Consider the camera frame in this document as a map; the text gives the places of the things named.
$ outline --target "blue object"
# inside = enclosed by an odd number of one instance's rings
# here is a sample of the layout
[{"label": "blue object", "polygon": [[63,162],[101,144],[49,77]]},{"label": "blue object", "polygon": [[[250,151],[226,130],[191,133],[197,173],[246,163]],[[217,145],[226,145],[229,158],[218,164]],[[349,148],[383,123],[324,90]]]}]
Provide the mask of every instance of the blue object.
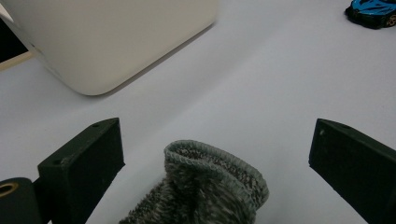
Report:
[{"label": "blue object", "polygon": [[347,17],[361,25],[379,29],[396,25],[396,0],[353,0]]}]

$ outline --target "wooden edge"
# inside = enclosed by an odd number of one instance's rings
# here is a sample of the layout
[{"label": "wooden edge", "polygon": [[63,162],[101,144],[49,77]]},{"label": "wooden edge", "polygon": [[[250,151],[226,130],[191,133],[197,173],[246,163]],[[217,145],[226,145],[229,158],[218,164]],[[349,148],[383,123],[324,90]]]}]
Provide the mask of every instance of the wooden edge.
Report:
[{"label": "wooden edge", "polygon": [[24,62],[33,57],[33,54],[30,51],[24,52],[14,58],[8,59],[5,62],[0,63],[0,71],[6,70],[9,67],[15,66],[18,63]]}]

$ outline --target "black object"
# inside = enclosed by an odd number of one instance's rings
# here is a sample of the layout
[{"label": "black object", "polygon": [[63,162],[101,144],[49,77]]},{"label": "black object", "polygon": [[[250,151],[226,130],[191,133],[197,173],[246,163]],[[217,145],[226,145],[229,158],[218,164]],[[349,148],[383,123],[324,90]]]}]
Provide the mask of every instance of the black object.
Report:
[{"label": "black object", "polygon": [[309,164],[368,223],[396,223],[396,151],[344,124],[318,119]]},{"label": "black object", "polygon": [[0,63],[27,52],[27,48],[0,19]]},{"label": "black object", "polygon": [[26,178],[0,182],[0,223],[83,224],[124,166],[119,119],[97,122]]}]

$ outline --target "white appliance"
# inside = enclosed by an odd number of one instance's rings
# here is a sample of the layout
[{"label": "white appliance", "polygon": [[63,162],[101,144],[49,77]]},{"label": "white appliance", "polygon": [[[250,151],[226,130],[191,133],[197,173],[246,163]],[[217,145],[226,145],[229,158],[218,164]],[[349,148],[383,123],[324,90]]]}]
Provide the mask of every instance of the white appliance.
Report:
[{"label": "white appliance", "polygon": [[111,91],[209,26],[218,0],[0,0],[0,17],[57,78]]}]

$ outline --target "fabric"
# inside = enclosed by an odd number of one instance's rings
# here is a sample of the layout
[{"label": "fabric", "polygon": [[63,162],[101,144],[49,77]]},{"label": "fabric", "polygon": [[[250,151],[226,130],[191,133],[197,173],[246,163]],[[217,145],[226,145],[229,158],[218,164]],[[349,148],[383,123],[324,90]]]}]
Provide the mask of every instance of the fabric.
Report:
[{"label": "fabric", "polygon": [[250,224],[268,199],[262,174],[191,140],[164,150],[166,177],[120,224]]}]

